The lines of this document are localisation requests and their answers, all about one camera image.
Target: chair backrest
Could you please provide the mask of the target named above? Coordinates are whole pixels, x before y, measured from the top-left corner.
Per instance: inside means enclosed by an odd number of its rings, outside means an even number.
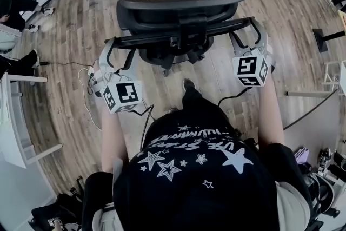
[[[119,0],[117,17],[123,30],[133,34],[165,32],[207,25],[230,19],[243,0]]]

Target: hand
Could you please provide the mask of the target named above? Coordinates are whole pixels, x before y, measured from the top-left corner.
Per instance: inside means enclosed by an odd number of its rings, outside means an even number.
[[[2,18],[0,18],[0,22],[4,23],[4,22],[8,21],[9,18],[10,18],[10,15],[4,15]]]

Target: table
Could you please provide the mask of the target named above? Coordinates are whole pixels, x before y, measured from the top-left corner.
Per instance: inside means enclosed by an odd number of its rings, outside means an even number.
[[[285,127],[285,145],[297,150],[304,146],[309,149],[308,162],[317,166],[317,158],[321,149],[326,147],[331,151],[336,149],[340,133],[340,104],[337,90],[328,92],[318,106],[307,114]]]
[[[346,35],[346,33],[345,33],[346,32],[346,14],[342,11],[338,11],[338,15],[343,22],[345,30],[331,34],[331,35],[328,35],[328,36],[323,35],[322,29],[313,29],[312,30],[314,35],[315,35],[315,39],[317,42],[319,52],[328,51],[327,44],[325,43],[326,41],[329,41],[329,40],[335,39],[335,38],[340,38],[340,37],[343,37]]]
[[[26,168],[28,165],[62,148],[58,144],[40,154],[32,156],[28,130],[25,124],[18,82],[47,82],[45,77],[9,75],[7,72],[0,81],[0,150],[4,159],[16,166]]]

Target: person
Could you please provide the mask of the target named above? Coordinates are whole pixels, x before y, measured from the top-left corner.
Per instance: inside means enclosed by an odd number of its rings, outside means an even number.
[[[343,1],[346,1],[346,0],[329,0],[330,4],[332,4],[334,6],[342,4]],[[342,8],[340,8],[340,10],[343,12],[346,12],[346,5],[343,6]]]
[[[112,201],[115,230],[305,230],[311,198],[284,145],[271,73],[259,88],[259,151],[193,81],[183,88],[183,109],[154,121],[131,161],[118,115],[102,104],[103,172],[85,182],[83,231],[97,230]]]
[[[0,78],[7,72],[12,75],[34,76],[35,68],[39,66],[37,50],[32,50],[19,60],[0,55]]]
[[[39,25],[27,24],[19,12],[37,11],[45,16],[53,14],[54,8],[42,8],[35,0],[0,0],[0,23],[22,32],[37,32]]]

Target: wooden tabletop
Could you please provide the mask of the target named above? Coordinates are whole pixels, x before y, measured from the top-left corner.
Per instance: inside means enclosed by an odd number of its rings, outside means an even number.
[[[340,10],[338,11],[338,13],[339,13],[339,16],[340,16],[340,18],[342,20],[342,23],[344,25],[344,29],[345,29],[345,32],[346,32],[346,13],[343,12],[343,11],[340,11]]]

